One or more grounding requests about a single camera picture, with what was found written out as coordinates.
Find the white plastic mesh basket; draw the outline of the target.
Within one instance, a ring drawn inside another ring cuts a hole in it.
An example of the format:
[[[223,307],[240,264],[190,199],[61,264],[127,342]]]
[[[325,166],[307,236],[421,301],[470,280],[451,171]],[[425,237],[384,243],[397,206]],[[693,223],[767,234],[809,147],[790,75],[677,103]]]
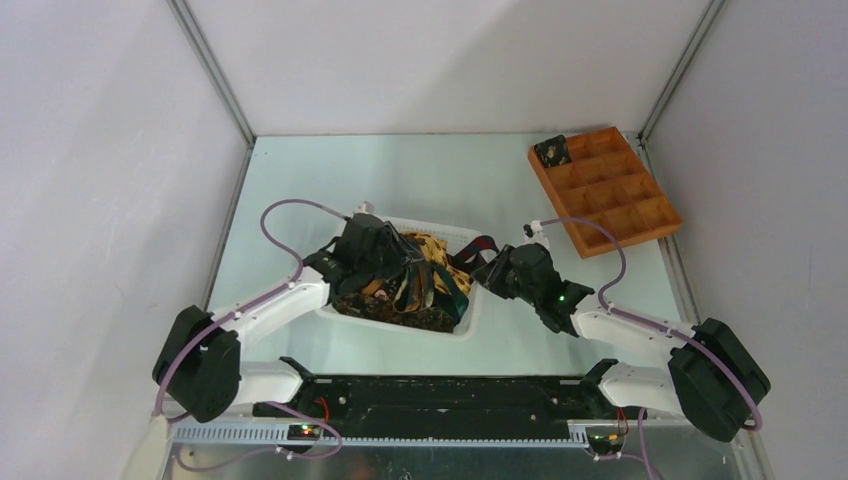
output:
[[[389,221],[399,232],[419,232],[432,234],[438,239],[446,241],[447,252],[451,255],[458,253],[467,246],[474,238],[482,235],[480,231],[456,227],[451,225],[425,222],[420,220],[405,219],[399,217],[382,216]],[[315,311],[315,313],[326,319],[345,322],[352,325],[371,327],[386,331],[400,332],[422,338],[450,339],[462,341],[468,339],[476,330],[479,323],[483,296],[481,289],[474,285],[468,295],[469,305],[464,312],[460,322],[450,332],[437,332],[414,327],[391,324],[356,316],[343,315],[337,312],[331,305],[327,305]]]

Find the orange compartment tray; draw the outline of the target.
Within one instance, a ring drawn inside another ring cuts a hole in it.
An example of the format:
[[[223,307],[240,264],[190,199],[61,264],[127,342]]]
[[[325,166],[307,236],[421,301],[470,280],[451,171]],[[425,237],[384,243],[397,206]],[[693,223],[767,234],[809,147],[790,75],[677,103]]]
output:
[[[682,217],[618,128],[565,137],[570,164],[544,168],[535,144],[527,153],[558,216],[598,224],[623,247],[680,230]]]

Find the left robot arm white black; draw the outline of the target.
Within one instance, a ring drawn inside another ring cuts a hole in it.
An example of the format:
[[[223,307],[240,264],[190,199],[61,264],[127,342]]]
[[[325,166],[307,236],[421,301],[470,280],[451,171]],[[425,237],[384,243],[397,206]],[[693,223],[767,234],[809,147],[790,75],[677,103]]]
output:
[[[293,320],[376,280],[394,279],[424,259],[391,222],[356,213],[340,235],[299,262],[294,279],[219,313],[196,305],[183,309],[152,369],[159,387],[155,412],[170,396],[200,423],[234,405],[265,402],[292,416],[308,414],[316,390],[296,363],[248,362],[248,349]]]

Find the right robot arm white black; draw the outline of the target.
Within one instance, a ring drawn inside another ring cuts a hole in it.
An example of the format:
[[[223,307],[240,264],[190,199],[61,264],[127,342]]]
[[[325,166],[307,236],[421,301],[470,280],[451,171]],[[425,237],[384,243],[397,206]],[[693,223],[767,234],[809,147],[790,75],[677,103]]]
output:
[[[604,359],[584,376],[581,402],[591,416],[644,407],[683,417],[722,442],[757,425],[753,410],[771,382],[724,322],[691,325],[626,312],[594,289],[562,279],[549,250],[537,243],[505,247],[472,277],[500,298],[531,305],[554,333],[617,345],[645,360],[633,366]]]

